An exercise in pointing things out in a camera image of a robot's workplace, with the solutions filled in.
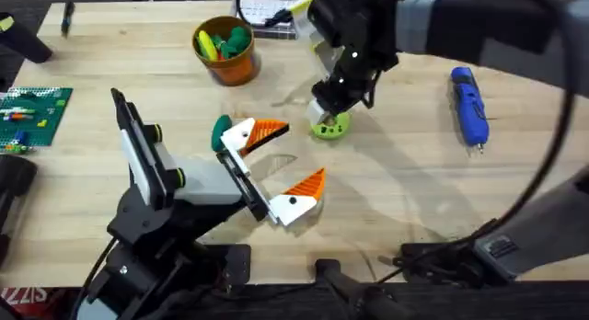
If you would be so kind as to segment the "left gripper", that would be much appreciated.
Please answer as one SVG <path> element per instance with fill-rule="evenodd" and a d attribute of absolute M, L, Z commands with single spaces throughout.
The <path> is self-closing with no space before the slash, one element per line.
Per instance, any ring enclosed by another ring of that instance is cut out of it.
<path fill-rule="evenodd" d="M 144 127 L 144 149 L 148 166 L 163 190 L 162 204 L 184 200 L 193 205 L 246 202 L 260 221 L 267 214 L 288 226 L 317 207 L 322 199 L 326 169 L 324 167 L 268 201 L 249 177 L 243 157 L 278 138 L 290 129 L 285 121 L 248 118 L 235 125 L 217 123 L 212 134 L 212 148 L 217 161 L 174 157 L 163 144 L 159 125 Z"/>

